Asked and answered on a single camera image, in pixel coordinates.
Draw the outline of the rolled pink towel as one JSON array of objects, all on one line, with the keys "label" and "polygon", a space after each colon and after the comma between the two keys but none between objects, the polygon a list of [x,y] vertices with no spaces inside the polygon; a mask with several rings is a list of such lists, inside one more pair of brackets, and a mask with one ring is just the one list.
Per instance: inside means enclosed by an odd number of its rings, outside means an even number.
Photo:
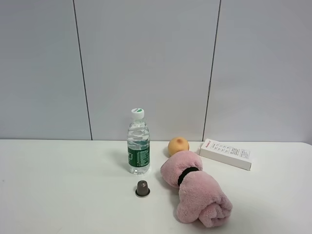
[{"label": "rolled pink towel", "polygon": [[[181,173],[189,167],[199,171],[185,176],[178,186]],[[191,151],[180,151],[171,156],[160,168],[163,179],[179,189],[176,215],[182,223],[199,220],[205,227],[222,226],[229,219],[233,205],[223,193],[218,182],[203,171],[200,156]]]}]

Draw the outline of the white cardboard box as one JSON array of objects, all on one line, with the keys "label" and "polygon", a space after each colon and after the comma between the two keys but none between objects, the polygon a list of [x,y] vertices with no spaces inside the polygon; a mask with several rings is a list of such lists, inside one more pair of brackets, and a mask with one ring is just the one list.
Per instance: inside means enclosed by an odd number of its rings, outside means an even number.
[{"label": "white cardboard box", "polygon": [[237,148],[229,143],[206,139],[199,150],[199,155],[227,165],[251,170],[252,161],[250,151]]}]

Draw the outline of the orange peach fruit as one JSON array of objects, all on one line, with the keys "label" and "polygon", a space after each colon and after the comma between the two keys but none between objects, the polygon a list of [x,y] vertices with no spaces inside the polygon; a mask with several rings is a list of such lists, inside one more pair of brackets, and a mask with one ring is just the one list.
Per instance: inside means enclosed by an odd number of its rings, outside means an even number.
[{"label": "orange peach fruit", "polygon": [[168,154],[173,156],[175,153],[180,151],[188,151],[190,145],[188,141],[183,137],[175,137],[168,144]]}]

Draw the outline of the grey coffee capsule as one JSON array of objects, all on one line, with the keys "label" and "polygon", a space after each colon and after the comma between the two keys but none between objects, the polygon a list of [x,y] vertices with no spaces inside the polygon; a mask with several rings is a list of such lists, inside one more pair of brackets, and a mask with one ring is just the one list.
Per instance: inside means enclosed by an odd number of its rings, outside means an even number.
[{"label": "grey coffee capsule", "polygon": [[146,197],[146,196],[148,196],[150,194],[150,189],[148,187],[147,181],[140,180],[137,183],[135,194],[138,197]]}]

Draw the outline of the clear water bottle green label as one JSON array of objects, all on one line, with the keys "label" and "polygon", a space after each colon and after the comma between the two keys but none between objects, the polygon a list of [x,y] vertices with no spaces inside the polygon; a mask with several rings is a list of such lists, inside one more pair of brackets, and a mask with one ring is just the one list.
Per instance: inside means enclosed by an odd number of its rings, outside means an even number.
[{"label": "clear water bottle green label", "polygon": [[145,174],[150,168],[150,132],[144,116],[142,108],[131,110],[127,151],[130,172],[135,175]]}]

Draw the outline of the black elastic band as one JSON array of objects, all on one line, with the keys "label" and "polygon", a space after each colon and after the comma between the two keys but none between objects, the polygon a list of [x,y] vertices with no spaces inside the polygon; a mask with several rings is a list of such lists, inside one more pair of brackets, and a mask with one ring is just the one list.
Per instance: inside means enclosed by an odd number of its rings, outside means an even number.
[{"label": "black elastic band", "polygon": [[178,178],[178,181],[177,181],[177,184],[178,186],[181,185],[181,183],[183,182],[183,179],[185,178],[186,175],[188,175],[189,173],[191,172],[197,172],[199,171],[199,169],[197,167],[189,167],[189,168],[186,168],[182,173],[181,175],[179,176]]}]

